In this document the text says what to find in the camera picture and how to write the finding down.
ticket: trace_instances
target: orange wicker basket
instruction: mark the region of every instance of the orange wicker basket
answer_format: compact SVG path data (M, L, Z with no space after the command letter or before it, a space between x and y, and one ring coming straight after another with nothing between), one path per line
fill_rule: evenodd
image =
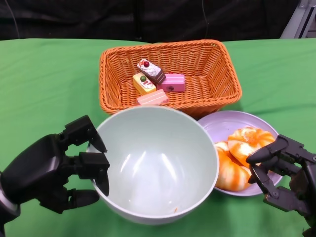
M136 106L140 96L132 76L137 63L146 58L165 73L185 75L185 92L168 92L168 103L199 119L241 97L241 86L225 46L216 40L159 43L116 47L100 58L99 99L101 108L114 114Z

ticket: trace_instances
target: purple plate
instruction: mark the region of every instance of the purple plate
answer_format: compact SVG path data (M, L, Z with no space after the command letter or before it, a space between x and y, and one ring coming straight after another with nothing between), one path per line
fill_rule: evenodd
M207 133L212 138L213 142L222 142L227 141L229 135L232 135L233 132L237 129L244 127L256 127L264 131L270 132L274 138L277 138L278 133L271 127L267 122L262 119L240 111L220 111L210 115L207 115L201 118L199 124L207 131ZM269 172L269 177L272 179L274 185L280 182L282 176ZM253 196L261 194L262 191L257 184L252 184L249 188L238 191L226 191L215 187L215 189L234 196Z

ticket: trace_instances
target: black fabric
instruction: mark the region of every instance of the black fabric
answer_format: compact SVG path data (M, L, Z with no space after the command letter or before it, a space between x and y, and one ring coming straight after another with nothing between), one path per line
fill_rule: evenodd
M208 39L279 38L299 0L204 0ZM8 0L21 38L135 40L133 0ZM142 41L203 39L202 0L138 0ZM16 39L0 1L0 40Z

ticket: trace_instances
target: robotic hand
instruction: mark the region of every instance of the robotic hand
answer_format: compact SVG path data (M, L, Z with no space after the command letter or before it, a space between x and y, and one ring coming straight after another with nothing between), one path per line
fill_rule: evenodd
M279 135L273 143L247 158L252 174L248 182L259 185L265 195L263 202L282 211L295 210L302 215L311 227L303 232L303 236L315 237L316 154L303 147L303 144ZM269 170L281 176L290 176L291 189L282 186L276 188L267 175Z
M64 210L87 206L99 200L95 190L67 190L68 177L94 179L109 195L107 151L88 116L65 126L60 134L44 136L19 154L0 174L0 237L4 224L20 215L20 204L32 199L59 214ZM79 153L68 157L68 146L89 141L101 153Z

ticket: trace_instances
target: green table surface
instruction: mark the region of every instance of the green table surface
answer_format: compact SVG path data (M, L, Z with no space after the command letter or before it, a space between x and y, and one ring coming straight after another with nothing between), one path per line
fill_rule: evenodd
M97 126L108 117L98 102L98 64L110 47L139 42L86 39L0 41L0 170L44 135L88 114ZM316 152L316 39L226 42L243 96L226 110L259 116L279 133ZM68 155L86 146L71 147ZM281 184L288 187L289 178ZM91 189L71 177L68 188ZM297 237L307 224L262 202L263 195L231 197L213 191L195 211L165 226L130 223L102 201L56 214L37 200L22 204L6 224L8 237Z

